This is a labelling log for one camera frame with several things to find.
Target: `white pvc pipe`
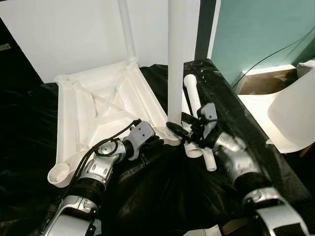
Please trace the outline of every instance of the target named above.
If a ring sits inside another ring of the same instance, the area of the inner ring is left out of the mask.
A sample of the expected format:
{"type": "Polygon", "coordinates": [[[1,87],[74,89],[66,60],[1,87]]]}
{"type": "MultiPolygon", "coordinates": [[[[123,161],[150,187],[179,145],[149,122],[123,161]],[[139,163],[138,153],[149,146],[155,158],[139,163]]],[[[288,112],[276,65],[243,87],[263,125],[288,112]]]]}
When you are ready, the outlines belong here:
{"type": "Polygon", "coordinates": [[[168,121],[181,125],[186,4],[168,1],[168,121]]]}
{"type": "Polygon", "coordinates": [[[213,22],[212,22],[212,27],[211,27],[210,41],[209,41],[209,48],[208,48],[208,55],[207,55],[207,58],[209,59],[211,59],[213,45],[215,43],[216,31],[217,31],[217,26],[218,26],[218,21],[219,21],[220,7],[221,7],[221,0],[216,0],[215,13],[213,15],[213,22]]]}
{"type": "MultiPolygon", "coordinates": [[[[201,107],[201,104],[196,86],[197,85],[196,77],[194,75],[185,76],[184,85],[187,88],[192,114],[194,117],[198,118],[197,110],[201,107]]],[[[190,146],[188,145],[186,146],[186,143],[184,144],[185,152],[188,157],[198,157],[201,156],[201,154],[203,154],[207,170],[215,171],[217,169],[215,157],[210,148],[206,147],[204,149],[200,148],[198,149],[197,145],[195,145],[195,147],[191,146],[193,145],[193,143],[190,143],[189,145],[190,146]]]]}
{"type": "Polygon", "coordinates": [[[184,78],[184,85],[187,88],[187,93],[191,105],[191,111],[192,115],[196,118],[197,116],[197,110],[201,107],[198,90],[197,90],[197,80],[194,75],[187,75],[184,78]]]}
{"type": "Polygon", "coordinates": [[[120,18],[122,20],[123,25],[123,32],[125,38],[125,45],[127,49],[127,56],[128,61],[136,61],[136,52],[134,49],[130,19],[129,19],[129,12],[126,0],[118,0],[119,11],[120,11],[120,18]]]}
{"type": "Polygon", "coordinates": [[[212,149],[205,147],[202,149],[203,158],[206,163],[206,168],[208,171],[215,171],[217,169],[215,156],[213,155],[212,149]]]}
{"type": "MultiPolygon", "coordinates": [[[[187,103],[184,91],[182,93],[182,111],[190,115],[190,111],[189,111],[189,107],[188,107],[188,103],[187,103]]],[[[191,125],[187,124],[185,122],[182,122],[182,123],[183,123],[183,128],[185,130],[187,130],[188,132],[190,132],[191,131],[191,128],[190,128],[191,125]]],[[[195,143],[189,144],[188,142],[185,142],[184,148],[185,148],[186,155],[190,158],[200,157],[203,154],[200,147],[195,143]]]]}

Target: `black wire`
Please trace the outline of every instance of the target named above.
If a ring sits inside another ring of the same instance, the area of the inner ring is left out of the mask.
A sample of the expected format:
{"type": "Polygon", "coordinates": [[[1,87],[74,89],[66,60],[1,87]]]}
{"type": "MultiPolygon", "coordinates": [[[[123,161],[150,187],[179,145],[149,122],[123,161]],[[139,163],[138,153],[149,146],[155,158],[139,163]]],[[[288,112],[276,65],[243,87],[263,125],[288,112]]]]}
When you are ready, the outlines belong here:
{"type": "Polygon", "coordinates": [[[310,31],[309,31],[307,34],[305,34],[302,38],[300,38],[300,39],[294,41],[293,43],[291,43],[291,44],[285,46],[284,48],[281,48],[281,49],[277,50],[276,52],[270,54],[269,56],[267,56],[267,57],[261,59],[259,62],[257,62],[255,65],[253,65],[248,71],[246,71],[245,74],[243,74],[243,75],[237,80],[237,82],[233,85],[232,89],[235,88],[235,86],[238,85],[238,83],[241,81],[241,79],[242,79],[251,69],[253,69],[255,66],[257,66],[259,63],[261,63],[262,61],[266,60],[267,58],[273,56],[274,54],[276,54],[276,53],[278,53],[278,52],[280,52],[280,51],[282,51],[282,50],[284,50],[284,49],[286,49],[286,48],[292,46],[293,44],[295,44],[295,43],[297,43],[297,42],[299,42],[299,41],[303,41],[314,29],[315,29],[315,28],[312,28],[312,30],[310,30],[310,31]]]}
{"type": "Polygon", "coordinates": [[[98,155],[98,156],[110,156],[110,155],[114,154],[117,151],[117,149],[118,149],[117,139],[113,139],[113,140],[111,140],[111,142],[113,142],[115,144],[114,150],[112,150],[110,153],[103,154],[103,153],[99,153],[98,149],[97,149],[97,150],[94,151],[95,154],[98,155]]]}
{"type": "Polygon", "coordinates": [[[126,130],[128,130],[129,128],[131,128],[134,124],[138,124],[140,120],[134,120],[133,122],[131,122],[126,128],[124,128],[123,130],[119,131],[117,134],[113,135],[112,137],[108,138],[108,139],[104,139],[99,141],[96,145],[94,145],[90,150],[87,151],[87,153],[85,153],[85,155],[82,157],[77,169],[74,172],[74,175],[70,181],[70,184],[68,185],[67,189],[65,190],[62,198],[57,202],[57,204],[59,204],[62,199],[64,199],[67,195],[67,193],[69,192],[70,188],[72,187],[73,183],[77,180],[77,177],[81,175],[89,157],[93,154],[94,151],[97,151],[97,149],[99,148],[99,146],[101,146],[102,144],[108,142],[108,141],[112,141],[114,138],[116,138],[117,136],[119,136],[120,134],[124,133],[126,130]]]}

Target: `green wall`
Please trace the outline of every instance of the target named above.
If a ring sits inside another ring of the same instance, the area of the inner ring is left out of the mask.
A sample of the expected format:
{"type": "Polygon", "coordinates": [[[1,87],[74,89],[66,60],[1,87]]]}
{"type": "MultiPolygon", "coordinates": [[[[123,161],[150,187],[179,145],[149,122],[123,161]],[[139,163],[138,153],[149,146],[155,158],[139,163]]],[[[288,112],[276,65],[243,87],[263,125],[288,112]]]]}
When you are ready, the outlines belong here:
{"type": "MultiPolygon", "coordinates": [[[[315,27],[315,0],[221,0],[212,61],[233,85],[242,70],[315,27]]],[[[315,30],[255,68],[304,62],[315,55],[315,30]]]]}

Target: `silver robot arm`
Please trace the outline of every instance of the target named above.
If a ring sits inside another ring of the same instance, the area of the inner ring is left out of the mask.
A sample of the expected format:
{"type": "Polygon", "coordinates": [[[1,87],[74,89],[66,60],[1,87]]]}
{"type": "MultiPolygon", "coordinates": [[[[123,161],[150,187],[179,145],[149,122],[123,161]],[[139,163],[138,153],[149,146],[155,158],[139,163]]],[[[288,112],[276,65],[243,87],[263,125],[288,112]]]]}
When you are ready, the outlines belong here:
{"type": "Polygon", "coordinates": [[[114,139],[98,146],[96,155],[67,191],[43,235],[93,236],[93,222],[113,173],[113,165],[125,158],[136,159],[142,145],[154,135],[149,123],[141,121],[122,141],[114,139]]]}
{"type": "Polygon", "coordinates": [[[245,142],[223,132],[217,122],[214,103],[208,103],[198,111],[198,118],[182,113],[182,121],[191,124],[191,132],[181,126],[167,123],[167,127],[187,142],[201,148],[213,149],[232,184],[242,197],[242,203],[257,225],[257,235],[305,236],[308,229],[301,216],[280,195],[260,165],[247,152],[245,142]]]}
{"type": "Polygon", "coordinates": [[[213,147],[257,231],[264,236],[308,236],[301,216],[285,200],[246,151],[240,138],[222,132],[213,147]]]}

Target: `black plastic sheet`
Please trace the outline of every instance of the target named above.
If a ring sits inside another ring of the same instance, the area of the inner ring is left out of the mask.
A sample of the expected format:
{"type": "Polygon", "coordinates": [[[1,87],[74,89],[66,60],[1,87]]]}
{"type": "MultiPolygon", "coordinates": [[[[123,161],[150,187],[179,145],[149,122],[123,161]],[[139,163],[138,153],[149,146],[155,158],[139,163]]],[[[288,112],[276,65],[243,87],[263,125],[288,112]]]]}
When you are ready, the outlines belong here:
{"type": "MultiPolygon", "coordinates": [[[[197,76],[201,104],[216,104],[221,124],[245,140],[280,192],[294,204],[308,200],[304,185],[275,147],[265,144],[267,136],[215,66],[195,61],[184,69],[197,76]]],[[[167,66],[141,71],[167,111],[167,66]]],[[[2,91],[0,98],[0,235],[35,235],[48,204],[63,191],[47,182],[56,160],[58,87],[2,91]]],[[[99,216],[104,235],[176,236],[242,217],[239,196],[218,160],[217,166],[207,172],[202,158],[166,145],[115,165],[99,216]]]]}
{"type": "Polygon", "coordinates": [[[58,86],[0,92],[0,235],[35,235],[58,190],[47,182],[56,161],[58,86]]]}
{"type": "MultiPolygon", "coordinates": [[[[141,71],[167,112],[167,66],[141,71]]],[[[184,74],[197,76],[201,104],[215,103],[220,124],[246,142],[279,191],[291,203],[308,200],[307,189],[277,149],[265,144],[267,136],[215,66],[209,60],[185,63],[184,74]]],[[[203,158],[186,157],[182,146],[162,146],[115,166],[101,208],[102,231],[105,235],[183,235],[244,216],[240,197],[219,160],[217,166],[215,172],[208,172],[203,158]]]]}

